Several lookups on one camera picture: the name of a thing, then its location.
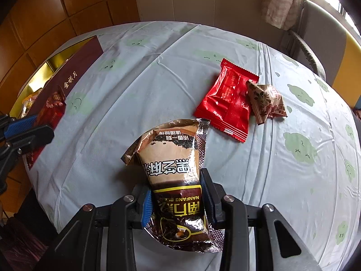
floral candy wrapper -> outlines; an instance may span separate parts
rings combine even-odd
[[[246,82],[248,96],[257,124],[265,123],[267,118],[287,117],[282,95],[269,84]]]

cartoon cloud face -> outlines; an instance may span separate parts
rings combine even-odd
[[[125,65],[125,61],[122,59],[118,59],[118,58],[107,59],[101,63],[101,66],[99,67],[99,71],[116,70],[121,68],[123,65]]]
[[[288,57],[287,55],[282,54],[282,57],[285,58],[287,61],[292,62],[295,66],[299,66],[298,63],[297,63],[295,60],[293,60],[292,58]]]
[[[126,42],[127,46],[141,46],[144,47],[146,43],[149,42],[149,38],[143,37],[142,39],[129,39]]]
[[[341,224],[337,227],[337,233],[336,233],[337,245],[339,245],[345,239],[347,228],[348,228],[348,223],[346,221],[342,221]]]
[[[248,48],[248,49],[252,49],[252,50],[258,50],[258,45],[257,44],[254,44],[252,42],[249,42],[249,41],[242,41],[242,40],[239,40],[239,39],[236,39],[236,42],[241,44],[242,46]]]
[[[217,64],[221,63],[223,58],[226,58],[224,55],[222,55],[220,53],[212,52],[212,51],[196,50],[194,53],[196,55],[198,55],[199,57],[202,57],[204,59],[213,61],[213,62],[215,62]]]
[[[66,99],[66,113],[75,115],[77,113],[89,115],[94,105],[87,99],[86,94],[75,92]]]
[[[299,133],[284,133],[285,146],[299,162],[313,164],[317,156],[310,140]]]
[[[345,129],[346,129],[347,135],[354,140],[355,137],[354,137],[354,135],[353,135],[352,127],[349,126],[348,124],[346,124]]]
[[[306,103],[309,106],[313,106],[315,101],[301,88],[298,86],[292,86],[290,84],[287,85],[289,87],[289,91],[294,94],[302,103]]]
[[[325,92],[329,92],[328,86],[325,85],[321,80],[319,80],[318,78],[315,78],[315,81],[320,85],[320,87],[321,87]]]
[[[345,166],[346,166],[346,174],[348,176],[348,180],[352,182],[352,179],[356,177],[355,168],[351,165],[351,163],[345,159]]]

chair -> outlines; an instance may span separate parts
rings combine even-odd
[[[309,0],[302,0],[297,23],[289,32],[286,53],[322,77],[350,107],[361,108],[361,47],[331,14]],[[305,43],[312,51],[307,54]]]

table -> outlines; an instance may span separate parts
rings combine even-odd
[[[344,266],[360,241],[361,149],[351,111],[331,87],[263,43],[191,23],[105,28],[57,52],[92,35],[104,54],[69,94],[53,142],[28,171],[58,231],[83,204],[113,203],[144,180],[143,169],[125,167],[122,154],[148,129],[192,118],[226,58],[274,85],[288,117],[257,126],[252,116],[243,144],[211,128],[205,167],[244,203],[274,204],[323,270]],[[220,253],[174,251],[145,231],[135,231],[134,244],[139,271],[219,268]]]

orange wooden wall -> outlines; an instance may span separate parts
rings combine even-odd
[[[136,0],[18,0],[0,25],[0,111],[10,112],[23,84],[67,40],[136,21]],[[17,212],[30,189],[23,164],[9,175],[8,188],[0,200]]]

